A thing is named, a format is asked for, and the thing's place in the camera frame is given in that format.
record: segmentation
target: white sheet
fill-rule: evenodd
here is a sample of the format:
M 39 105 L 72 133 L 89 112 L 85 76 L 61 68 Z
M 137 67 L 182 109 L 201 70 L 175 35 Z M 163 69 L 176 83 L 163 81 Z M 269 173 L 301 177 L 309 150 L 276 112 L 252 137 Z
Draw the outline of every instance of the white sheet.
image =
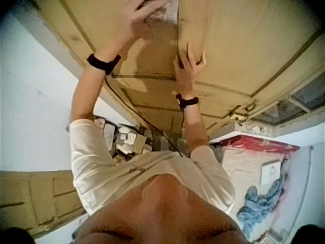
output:
M 258 194 L 266 194 L 273 183 L 261 186 L 261 166 L 273 160 L 282 161 L 284 154 L 274 152 L 252 151 L 246 149 L 222 148 L 217 149 L 219 160 L 222 159 L 222 166 L 231 177 L 235 191 L 236 200 L 230 216 L 242 228 L 237 219 L 238 210 L 244 206 L 245 195 L 251 186 L 256 186 Z M 256 224 L 253 228 L 249 241 L 259 238 L 267 231 L 273 221 L 274 213 L 271 213 L 262 223 Z

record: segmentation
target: blue cloth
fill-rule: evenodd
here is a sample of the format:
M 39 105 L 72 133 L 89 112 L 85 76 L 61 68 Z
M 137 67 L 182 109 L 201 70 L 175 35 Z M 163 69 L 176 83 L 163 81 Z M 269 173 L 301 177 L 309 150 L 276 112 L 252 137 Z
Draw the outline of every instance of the blue cloth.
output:
M 284 185 L 285 176 L 273 182 L 266 195 L 258 195 L 255 186 L 251 186 L 245 195 L 245 204 L 238 211 L 237 218 L 244 225 L 243 232 L 246 238 L 250 237 L 252 227 L 261 223 L 276 206 Z

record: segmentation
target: wooden door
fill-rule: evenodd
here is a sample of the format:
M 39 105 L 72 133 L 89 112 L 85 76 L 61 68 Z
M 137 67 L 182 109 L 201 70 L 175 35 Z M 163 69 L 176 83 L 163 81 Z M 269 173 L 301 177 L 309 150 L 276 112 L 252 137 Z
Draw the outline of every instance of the wooden door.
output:
M 112 39 L 126 0 L 36 0 L 79 62 Z M 211 133 L 230 111 L 261 108 L 319 69 L 320 25 L 302 3 L 179 0 L 178 19 L 138 40 L 113 72 L 116 86 L 148 121 L 179 130 L 173 60 L 192 42 L 208 65 L 197 79 L 200 109 Z
M 19 227 L 33 237 L 86 213 L 71 171 L 1 172 L 1 229 Z

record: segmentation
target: hand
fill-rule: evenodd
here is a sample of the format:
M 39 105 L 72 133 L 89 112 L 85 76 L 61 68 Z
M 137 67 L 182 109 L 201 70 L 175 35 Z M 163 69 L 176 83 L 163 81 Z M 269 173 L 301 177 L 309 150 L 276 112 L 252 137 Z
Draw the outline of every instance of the hand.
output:
M 143 4 L 144 0 L 128 0 L 117 23 L 117 39 L 128 42 L 140 38 L 150 28 L 146 18 L 168 3 L 169 0 L 154 0 Z
M 183 99 L 189 100 L 195 97 L 195 79 L 207 64 L 207 61 L 205 52 L 203 52 L 201 60 L 198 63 L 195 62 L 190 43 L 187 44 L 187 53 L 185 50 L 181 50 L 179 55 L 180 60 L 176 57 L 174 62 L 178 92 L 181 93 Z

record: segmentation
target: glass pane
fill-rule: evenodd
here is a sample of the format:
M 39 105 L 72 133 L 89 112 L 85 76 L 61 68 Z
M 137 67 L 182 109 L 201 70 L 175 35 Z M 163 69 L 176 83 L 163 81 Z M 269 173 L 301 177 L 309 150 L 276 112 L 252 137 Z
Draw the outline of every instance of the glass pane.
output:
M 278 125 L 293 118 L 299 117 L 306 112 L 289 101 L 283 101 L 254 117 L 254 121 L 271 125 Z
M 318 76 L 292 96 L 294 99 L 314 110 L 325 105 L 325 73 Z

